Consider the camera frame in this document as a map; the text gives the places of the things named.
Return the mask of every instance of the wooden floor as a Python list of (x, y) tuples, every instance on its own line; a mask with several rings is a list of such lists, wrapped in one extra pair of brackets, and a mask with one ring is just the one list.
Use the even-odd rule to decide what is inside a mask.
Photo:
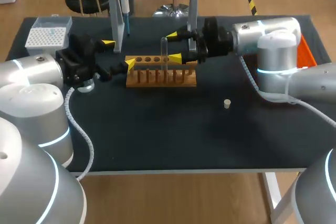
[[(331, 59), (336, 60), (336, 0), (254, 0), (259, 15), (310, 14)], [(135, 15), (151, 16), (171, 0), (136, 0)], [(250, 15), (247, 0), (199, 0), (200, 15)], [(17, 0), (0, 5), (0, 61), (24, 17), (72, 15), (64, 0)], [(277, 174), (283, 194), (295, 173)], [(270, 223), (258, 174), (89, 176), (86, 224)], [(293, 218), (288, 223), (295, 223)]]

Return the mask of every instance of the black tablecloth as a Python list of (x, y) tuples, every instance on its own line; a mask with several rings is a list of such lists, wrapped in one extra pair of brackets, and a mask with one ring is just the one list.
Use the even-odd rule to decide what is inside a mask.
[[(271, 17), (218, 17), (218, 22), (230, 28), (263, 18)], [(310, 17), (296, 18), (317, 63), (330, 62)], [(24, 45), (34, 21), (24, 20), (9, 59), (27, 56)], [(200, 17), (199, 28), (203, 22)], [(101, 54), (98, 61), (107, 67), (125, 55), (159, 55), (160, 38), (185, 24), (185, 19), (131, 18), (122, 53)], [(73, 18), (71, 32), (112, 38), (108, 18)], [(186, 49), (185, 43), (169, 45), (170, 54)], [(76, 92), (70, 108), (95, 147), (92, 171), (305, 168), (333, 147), (334, 129), (312, 112), (263, 101), (236, 56), (209, 59), (196, 73), (197, 88), (131, 89), (125, 88), (126, 76), (117, 76), (109, 83), (96, 81), (88, 94)], [(228, 110), (225, 99), (232, 102)], [(333, 104), (312, 105), (336, 118)], [(82, 171), (88, 148), (76, 130), (71, 136), (75, 157), (69, 170)]]

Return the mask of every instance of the yellow black tape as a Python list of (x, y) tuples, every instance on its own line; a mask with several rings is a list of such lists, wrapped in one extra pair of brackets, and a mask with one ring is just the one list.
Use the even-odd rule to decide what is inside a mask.
[(250, 10), (252, 12), (252, 15), (258, 15), (257, 13), (257, 8), (256, 8), (256, 4), (254, 3), (254, 0), (248, 0), (248, 5), (250, 7)]

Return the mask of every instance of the glass test tube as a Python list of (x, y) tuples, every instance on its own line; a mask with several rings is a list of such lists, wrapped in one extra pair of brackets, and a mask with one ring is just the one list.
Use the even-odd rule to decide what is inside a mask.
[(163, 83), (168, 82), (168, 40), (161, 38), (161, 70), (163, 74)]

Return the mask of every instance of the white cable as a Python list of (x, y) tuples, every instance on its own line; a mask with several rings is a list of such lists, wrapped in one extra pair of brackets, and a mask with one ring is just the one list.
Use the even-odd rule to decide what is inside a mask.
[(88, 146), (89, 146), (89, 151), (90, 151), (90, 158), (89, 158), (89, 163), (87, 165), (87, 167), (85, 168), (84, 172), (77, 177), (78, 181), (81, 181), (86, 175), (87, 173), (90, 171), (92, 163), (93, 163), (93, 159), (94, 159), (94, 152), (95, 150), (93, 149), (93, 144), (91, 142), (91, 139), (89, 138), (89, 136), (85, 133), (85, 131), (78, 125), (78, 123), (75, 121), (75, 119), (72, 117), (71, 112), (70, 112), (70, 108), (69, 108), (69, 101), (70, 101), (70, 97), (72, 95), (72, 93), (74, 92), (74, 88), (70, 88), (67, 95), (65, 96), (64, 99), (64, 107), (65, 107), (65, 112), (67, 114), (67, 117), (70, 121), (70, 123), (76, 128), (76, 130), (79, 132), (79, 134), (82, 135), (82, 137), (85, 139), (85, 141), (87, 142)]
[(257, 83), (254, 81), (250, 70), (248, 69), (244, 59), (242, 56), (239, 57), (241, 65), (243, 66), (246, 75), (248, 77), (248, 79), (250, 80), (252, 86), (254, 87), (254, 89), (258, 92), (258, 94), (264, 98), (267, 101), (270, 102), (287, 102), (290, 104), (299, 104), (307, 109), (309, 109), (310, 111), (314, 112), (315, 114), (317, 114), (318, 116), (320, 116), (323, 120), (325, 120), (327, 123), (329, 123), (331, 126), (333, 126), (334, 128), (336, 128), (336, 122), (331, 119), (330, 117), (328, 117), (326, 114), (324, 114), (323, 112), (319, 111), (318, 109), (316, 109), (315, 107), (313, 107), (312, 105), (301, 101), (300, 99), (291, 97), (290, 95), (288, 95), (288, 87), (286, 87), (285, 90), (285, 94), (279, 94), (279, 93), (265, 93), (259, 90), (259, 87), (257, 85)]

